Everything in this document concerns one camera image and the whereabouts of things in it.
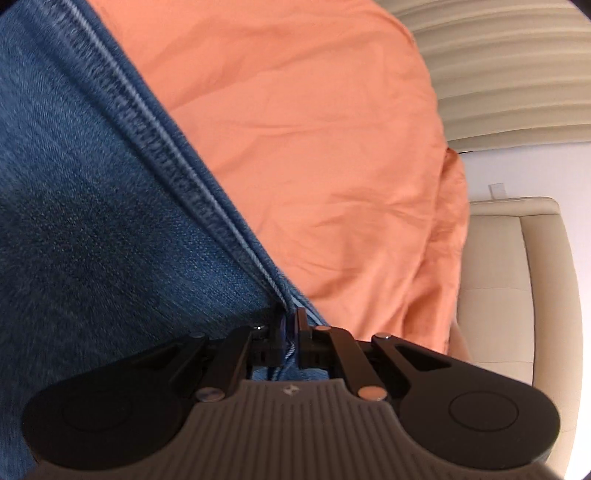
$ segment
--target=orange fabric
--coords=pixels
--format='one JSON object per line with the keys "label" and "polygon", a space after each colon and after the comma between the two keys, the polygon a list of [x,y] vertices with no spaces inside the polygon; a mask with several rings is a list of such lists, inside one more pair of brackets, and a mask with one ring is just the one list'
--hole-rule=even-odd
{"label": "orange fabric", "polygon": [[90,0],[329,323],[444,351],[467,200],[409,32],[371,0]]}

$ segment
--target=metal screw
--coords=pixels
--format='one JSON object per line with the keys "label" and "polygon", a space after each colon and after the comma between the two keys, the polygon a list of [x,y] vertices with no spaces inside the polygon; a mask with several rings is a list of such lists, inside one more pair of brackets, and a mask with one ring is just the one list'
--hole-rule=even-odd
{"label": "metal screw", "polygon": [[195,397],[204,403],[213,403],[223,400],[226,394],[219,388],[203,387],[195,392]]}
{"label": "metal screw", "polygon": [[367,401],[381,401],[388,396],[388,392],[382,387],[369,385],[367,387],[361,387],[357,392],[357,396]]}

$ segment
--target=jeans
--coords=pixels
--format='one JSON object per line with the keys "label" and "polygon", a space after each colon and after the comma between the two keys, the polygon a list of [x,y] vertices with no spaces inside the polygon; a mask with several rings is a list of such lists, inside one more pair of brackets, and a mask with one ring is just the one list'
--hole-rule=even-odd
{"label": "jeans", "polygon": [[[283,306],[324,323],[83,0],[0,17],[0,478],[44,387],[188,331]],[[293,349],[277,378],[299,371]]]}

